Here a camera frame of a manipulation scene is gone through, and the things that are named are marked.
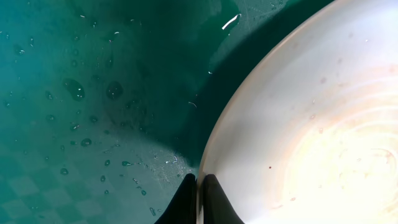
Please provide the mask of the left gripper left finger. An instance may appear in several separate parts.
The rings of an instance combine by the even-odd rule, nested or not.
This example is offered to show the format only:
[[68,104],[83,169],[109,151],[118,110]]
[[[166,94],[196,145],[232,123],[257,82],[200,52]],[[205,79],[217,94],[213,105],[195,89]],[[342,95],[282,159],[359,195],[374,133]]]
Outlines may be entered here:
[[196,224],[196,200],[196,178],[193,174],[187,174],[155,224]]

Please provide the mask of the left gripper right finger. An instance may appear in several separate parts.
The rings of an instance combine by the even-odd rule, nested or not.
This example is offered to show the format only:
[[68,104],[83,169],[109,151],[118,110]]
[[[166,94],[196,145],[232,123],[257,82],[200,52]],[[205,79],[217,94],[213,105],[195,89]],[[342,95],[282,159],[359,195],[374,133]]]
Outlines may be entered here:
[[203,223],[244,224],[214,174],[208,174],[203,181]]

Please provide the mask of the light blue plate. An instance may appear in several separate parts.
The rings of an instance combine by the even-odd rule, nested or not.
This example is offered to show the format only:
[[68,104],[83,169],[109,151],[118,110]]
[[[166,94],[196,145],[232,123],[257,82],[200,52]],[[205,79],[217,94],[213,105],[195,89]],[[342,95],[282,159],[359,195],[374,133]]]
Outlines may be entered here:
[[397,1],[333,1],[246,77],[198,173],[244,223],[397,222]]

